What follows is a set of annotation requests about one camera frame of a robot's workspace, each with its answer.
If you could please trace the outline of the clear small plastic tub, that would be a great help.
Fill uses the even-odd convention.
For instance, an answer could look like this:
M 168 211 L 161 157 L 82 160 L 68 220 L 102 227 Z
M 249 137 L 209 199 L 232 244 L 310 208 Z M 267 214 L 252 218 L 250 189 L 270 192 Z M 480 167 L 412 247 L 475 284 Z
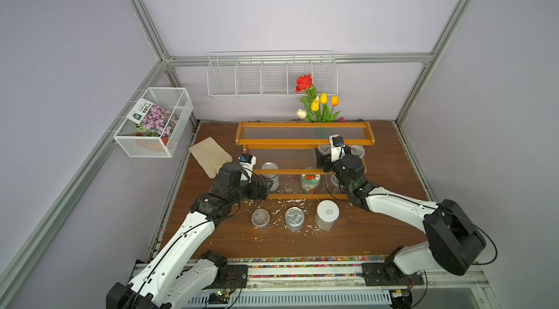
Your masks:
M 251 216 L 251 222 L 255 228 L 267 228 L 271 216 L 266 209 L 257 209 Z

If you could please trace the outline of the orange wooden glass shelf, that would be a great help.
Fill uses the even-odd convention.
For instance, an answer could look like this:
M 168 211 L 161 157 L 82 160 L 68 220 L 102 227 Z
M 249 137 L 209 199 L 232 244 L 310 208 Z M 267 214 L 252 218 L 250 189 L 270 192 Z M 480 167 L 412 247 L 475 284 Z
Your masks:
M 346 153 L 351 153 L 351 145 L 365 147 L 375 143 L 368 122 L 319 124 L 330 124 L 332 135 L 338 134 L 343 137 Z M 316 123 L 240 123 L 236 143 L 243 148 L 244 153 L 256 157 L 254 173 L 261 177 L 266 174 L 266 171 L 261 169 L 266 162 L 273 162 L 279 166 L 278 170 L 269 171 L 271 174 L 278 174 L 280 181 L 278 190 L 270 192 L 271 199 L 348 199 L 345 194 L 333 195 L 326 190 L 326 180 L 333 174 L 324 173 L 317 167 L 315 150 L 320 145 L 330 145 L 330 142 L 329 138 L 321 140 L 315 137 L 316 127 Z M 321 175 L 319 188 L 314 194 L 301 192 L 301 175 L 306 172 Z

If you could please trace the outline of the tall white Ideal jar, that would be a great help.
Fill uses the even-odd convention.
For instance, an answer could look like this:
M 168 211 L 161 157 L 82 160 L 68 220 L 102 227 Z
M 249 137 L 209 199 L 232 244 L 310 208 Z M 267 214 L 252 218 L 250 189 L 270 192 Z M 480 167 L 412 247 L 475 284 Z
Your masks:
M 339 206 L 331 201 L 324 200 L 317 205 L 315 222 L 320 230 L 330 230 L 335 226 L 340 215 Z

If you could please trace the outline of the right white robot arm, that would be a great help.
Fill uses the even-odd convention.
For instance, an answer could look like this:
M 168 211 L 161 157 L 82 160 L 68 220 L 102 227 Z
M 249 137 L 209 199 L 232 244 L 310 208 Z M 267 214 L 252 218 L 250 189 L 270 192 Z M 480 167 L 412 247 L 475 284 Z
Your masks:
M 336 176 L 340 191 L 353 206 L 399 220 L 426 236 L 425 242 L 399 247 L 385 259 L 381 271 L 385 278 L 394 281 L 437 269 L 462 276 L 487 243 L 496 245 L 455 201 L 422 201 L 388 191 L 368 181 L 360 158 L 343 150 L 335 155 L 319 150 L 315 154 L 317 166 Z

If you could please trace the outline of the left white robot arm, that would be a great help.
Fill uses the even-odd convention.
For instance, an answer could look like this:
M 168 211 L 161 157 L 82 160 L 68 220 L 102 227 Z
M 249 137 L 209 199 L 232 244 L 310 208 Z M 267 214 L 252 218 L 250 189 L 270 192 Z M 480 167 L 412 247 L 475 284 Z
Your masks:
M 247 164 L 221 167 L 210 190 L 196 199 L 180 228 L 160 253 L 128 284 L 117 282 L 106 296 L 107 308 L 183 308 L 196 294 L 227 282 L 226 258 L 205 252 L 195 265 L 184 268 L 201 244 L 231 210 L 245 200 L 264 201 L 270 179 L 256 175 Z

